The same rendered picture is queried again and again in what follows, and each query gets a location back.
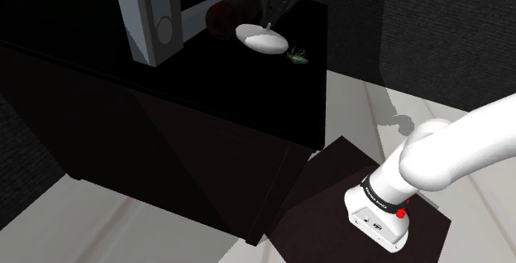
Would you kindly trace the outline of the green grasshopper toy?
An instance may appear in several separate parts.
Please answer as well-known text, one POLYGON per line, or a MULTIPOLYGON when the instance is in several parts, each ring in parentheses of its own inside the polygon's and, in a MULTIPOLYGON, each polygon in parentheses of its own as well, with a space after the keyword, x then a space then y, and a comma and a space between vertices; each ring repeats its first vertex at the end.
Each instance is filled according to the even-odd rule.
POLYGON ((287 58, 296 65, 307 65, 306 50, 296 50, 296 45, 286 52, 287 58))

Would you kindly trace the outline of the dark red cylinder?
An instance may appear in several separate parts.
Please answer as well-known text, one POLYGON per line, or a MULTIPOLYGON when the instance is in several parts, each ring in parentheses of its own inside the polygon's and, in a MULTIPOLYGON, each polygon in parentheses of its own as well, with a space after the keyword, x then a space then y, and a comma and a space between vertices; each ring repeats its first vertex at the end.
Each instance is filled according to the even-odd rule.
POLYGON ((213 4, 205 16, 208 32, 227 41, 241 24, 253 22, 261 12, 261 0, 222 0, 213 4))

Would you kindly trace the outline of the grey tower speaker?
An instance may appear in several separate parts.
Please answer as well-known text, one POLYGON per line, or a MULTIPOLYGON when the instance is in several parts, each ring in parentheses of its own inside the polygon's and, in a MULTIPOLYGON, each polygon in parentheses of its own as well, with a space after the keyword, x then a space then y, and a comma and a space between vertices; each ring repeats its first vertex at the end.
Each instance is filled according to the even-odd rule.
POLYGON ((132 58, 156 67, 184 46, 180 0, 118 0, 132 58))

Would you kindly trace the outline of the black cabinet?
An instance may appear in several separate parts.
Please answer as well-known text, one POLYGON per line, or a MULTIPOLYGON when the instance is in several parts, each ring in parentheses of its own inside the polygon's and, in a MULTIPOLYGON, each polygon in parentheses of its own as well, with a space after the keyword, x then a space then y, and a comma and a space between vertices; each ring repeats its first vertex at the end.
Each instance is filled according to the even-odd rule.
POLYGON ((256 244, 324 145, 325 4, 275 29, 307 65, 207 27, 135 61, 118 0, 0 0, 0 94, 66 173, 256 244))

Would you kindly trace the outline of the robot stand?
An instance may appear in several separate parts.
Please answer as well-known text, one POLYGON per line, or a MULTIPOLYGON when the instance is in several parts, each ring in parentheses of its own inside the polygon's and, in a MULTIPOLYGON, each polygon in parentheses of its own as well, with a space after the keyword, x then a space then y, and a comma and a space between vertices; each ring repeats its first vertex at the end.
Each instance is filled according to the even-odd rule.
POLYGON ((377 166, 344 137, 305 164, 267 232, 286 263, 438 263, 451 221, 417 195, 407 243, 396 253, 350 224, 345 192, 377 166))

